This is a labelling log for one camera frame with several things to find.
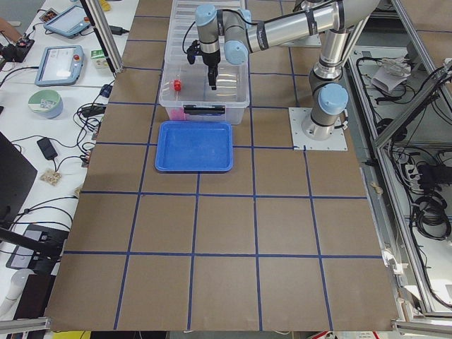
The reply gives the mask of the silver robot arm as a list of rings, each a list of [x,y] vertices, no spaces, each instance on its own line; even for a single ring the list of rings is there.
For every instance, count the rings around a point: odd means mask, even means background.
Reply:
[[[299,5],[298,11],[254,23],[245,17],[245,10],[201,4],[196,8],[194,21],[198,38],[186,50],[186,58],[190,64],[196,57],[202,58],[214,90],[221,58],[225,57],[232,65],[242,65],[252,53],[324,33],[319,60],[309,74],[315,105],[304,121],[304,128],[312,139],[327,139],[347,100],[336,108],[329,108],[322,100],[334,93],[332,84],[340,80],[343,64],[378,2],[300,1]]]

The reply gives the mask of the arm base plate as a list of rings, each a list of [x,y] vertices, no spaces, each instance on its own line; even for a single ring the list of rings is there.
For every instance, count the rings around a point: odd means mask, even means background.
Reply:
[[[312,121],[309,107],[290,107],[289,116],[295,150],[348,150],[340,117],[337,117],[334,125],[323,127]]]

